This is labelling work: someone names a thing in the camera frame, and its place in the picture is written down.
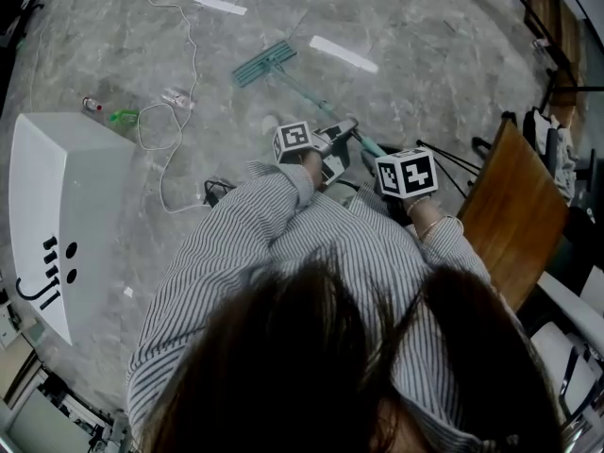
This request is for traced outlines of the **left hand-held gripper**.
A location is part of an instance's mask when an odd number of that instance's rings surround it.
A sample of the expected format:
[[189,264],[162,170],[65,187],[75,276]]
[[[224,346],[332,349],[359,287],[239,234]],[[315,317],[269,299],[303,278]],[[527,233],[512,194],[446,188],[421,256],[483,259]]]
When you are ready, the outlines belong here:
[[277,163],[290,162],[305,151],[314,150],[322,156],[324,185],[336,182],[350,165],[347,153],[333,154],[334,148],[344,142],[358,127],[354,117],[322,129],[311,130],[306,121],[279,126],[273,139]]

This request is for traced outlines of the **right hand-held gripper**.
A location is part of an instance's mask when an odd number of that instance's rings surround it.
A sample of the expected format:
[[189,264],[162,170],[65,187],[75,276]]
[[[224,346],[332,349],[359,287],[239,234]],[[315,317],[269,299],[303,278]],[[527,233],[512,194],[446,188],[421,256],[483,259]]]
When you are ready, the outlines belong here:
[[388,218],[399,225],[438,223],[438,207],[431,200],[438,190],[431,151],[420,147],[376,158],[363,149],[361,161],[377,180]]

